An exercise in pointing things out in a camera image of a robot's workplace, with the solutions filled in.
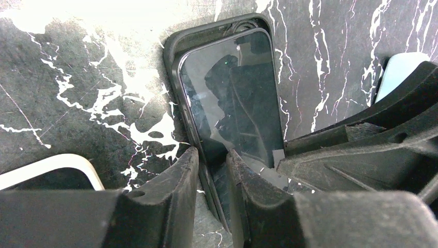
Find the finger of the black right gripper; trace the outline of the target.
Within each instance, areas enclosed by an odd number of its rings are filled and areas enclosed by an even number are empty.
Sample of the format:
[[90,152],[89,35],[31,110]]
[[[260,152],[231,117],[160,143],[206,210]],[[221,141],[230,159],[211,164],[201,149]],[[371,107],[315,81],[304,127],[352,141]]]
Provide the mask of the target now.
[[310,152],[390,130],[437,103],[437,64],[422,62],[392,92],[371,107],[322,130],[285,143],[285,154]]
[[278,172],[319,191],[410,191],[437,201],[437,106],[363,139],[297,154]]

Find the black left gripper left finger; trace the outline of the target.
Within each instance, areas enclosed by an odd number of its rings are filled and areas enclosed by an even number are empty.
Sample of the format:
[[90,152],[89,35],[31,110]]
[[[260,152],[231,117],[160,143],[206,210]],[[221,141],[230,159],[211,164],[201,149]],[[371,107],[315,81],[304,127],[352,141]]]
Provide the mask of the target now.
[[199,158],[122,190],[1,190],[1,247],[190,247]]

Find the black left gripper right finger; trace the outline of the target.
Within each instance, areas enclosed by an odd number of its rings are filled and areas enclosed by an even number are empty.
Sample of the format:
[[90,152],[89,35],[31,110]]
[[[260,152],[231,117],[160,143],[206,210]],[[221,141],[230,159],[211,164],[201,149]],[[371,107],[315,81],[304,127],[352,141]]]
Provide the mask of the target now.
[[226,158],[234,247],[437,247],[437,220],[404,191],[289,194]]

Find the purple-edged smartphone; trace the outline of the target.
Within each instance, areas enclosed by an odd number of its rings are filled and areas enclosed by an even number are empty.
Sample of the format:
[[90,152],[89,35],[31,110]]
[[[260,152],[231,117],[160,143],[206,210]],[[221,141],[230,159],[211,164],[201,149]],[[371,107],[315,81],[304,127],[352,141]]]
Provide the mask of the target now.
[[88,177],[75,168],[60,168],[25,180],[5,190],[93,190]]

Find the black smartphone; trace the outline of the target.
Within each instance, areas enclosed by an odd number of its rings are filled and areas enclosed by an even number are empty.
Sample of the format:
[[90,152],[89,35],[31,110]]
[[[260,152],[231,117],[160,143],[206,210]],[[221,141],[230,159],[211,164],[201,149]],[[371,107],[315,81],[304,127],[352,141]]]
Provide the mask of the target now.
[[173,66],[195,146],[213,180],[219,217],[229,220],[226,157],[259,171],[284,155],[277,77],[268,32],[253,28],[183,53]]

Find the beige phone case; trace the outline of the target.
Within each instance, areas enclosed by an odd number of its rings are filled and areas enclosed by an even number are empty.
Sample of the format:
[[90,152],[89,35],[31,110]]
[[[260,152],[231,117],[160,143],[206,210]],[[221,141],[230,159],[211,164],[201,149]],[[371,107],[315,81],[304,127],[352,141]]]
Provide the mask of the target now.
[[94,190],[105,190],[93,165],[86,158],[72,153],[58,154],[1,174],[1,190],[62,168],[81,171]]

